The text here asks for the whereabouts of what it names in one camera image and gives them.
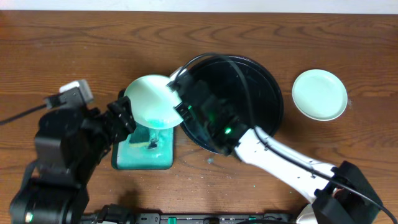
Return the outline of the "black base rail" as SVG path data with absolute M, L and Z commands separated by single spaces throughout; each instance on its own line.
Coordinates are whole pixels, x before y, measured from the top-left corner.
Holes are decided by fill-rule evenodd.
M 132 210 L 111 204 L 101 210 L 82 216 L 82 224 L 243 224 L 243 223 L 293 223 L 291 214 L 173 214 L 135 213 Z

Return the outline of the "rectangular green soapy tray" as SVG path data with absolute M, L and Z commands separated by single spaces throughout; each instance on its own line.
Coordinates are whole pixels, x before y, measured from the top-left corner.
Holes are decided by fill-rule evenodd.
M 174 129 L 151 129 L 147 147 L 130 147 L 130 135 L 113 145 L 112 167 L 116 170 L 166 170 L 174 161 Z

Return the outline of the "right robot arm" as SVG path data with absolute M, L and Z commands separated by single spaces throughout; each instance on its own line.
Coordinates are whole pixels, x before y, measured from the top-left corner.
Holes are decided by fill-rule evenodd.
M 175 109 L 184 121 L 218 154 L 236 156 L 295 189 L 308 201 L 310 223 L 372 223 L 385 208 L 359 168 L 317 161 L 275 140 L 257 122 L 246 76 L 227 74 L 239 81 L 236 102 L 247 118 L 236 111 L 232 94 L 216 94 L 214 81 L 178 71 L 168 86 L 181 99 Z

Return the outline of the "mint green plate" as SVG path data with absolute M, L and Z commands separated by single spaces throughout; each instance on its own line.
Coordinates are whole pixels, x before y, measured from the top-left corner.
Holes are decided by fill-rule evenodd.
M 343 82 L 336 75 L 322 69 L 301 73 L 292 86 L 292 99 L 302 114 L 317 121 L 338 118 L 348 104 Z
M 182 101 L 167 85 L 170 77 L 146 75 L 134 80 L 125 90 L 134 120 L 151 129 L 169 129 L 182 123 L 175 107 Z

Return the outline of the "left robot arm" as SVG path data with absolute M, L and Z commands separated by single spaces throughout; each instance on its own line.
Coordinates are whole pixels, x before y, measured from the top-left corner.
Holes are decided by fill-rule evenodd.
M 85 103 L 66 103 L 41 117 L 37 159 L 26 167 L 11 201 L 12 223 L 81 223 L 96 166 L 136 129 L 128 97 L 107 107 L 101 113 Z

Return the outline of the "dark green scrub sponge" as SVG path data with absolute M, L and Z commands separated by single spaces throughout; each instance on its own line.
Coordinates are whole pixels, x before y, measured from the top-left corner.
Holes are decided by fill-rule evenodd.
M 149 128 L 137 124 L 136 130 L 130 135 L 130 147 L 147 147 L 150 143 Z

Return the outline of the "round black tray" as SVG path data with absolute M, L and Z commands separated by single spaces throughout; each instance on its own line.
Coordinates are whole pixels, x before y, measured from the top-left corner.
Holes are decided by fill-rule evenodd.
M 215 154 L 231 155 L 243 134 L 257 126 L 273 136 L 284 113 L 282 92 L 275 78 L 261 64 L 238 55 L 207 53 L 183 66 L 197 80 L 228 102 L 230 122 L 215 137 L 201 137 L 182 123 L 185 134 L 200 147 Z

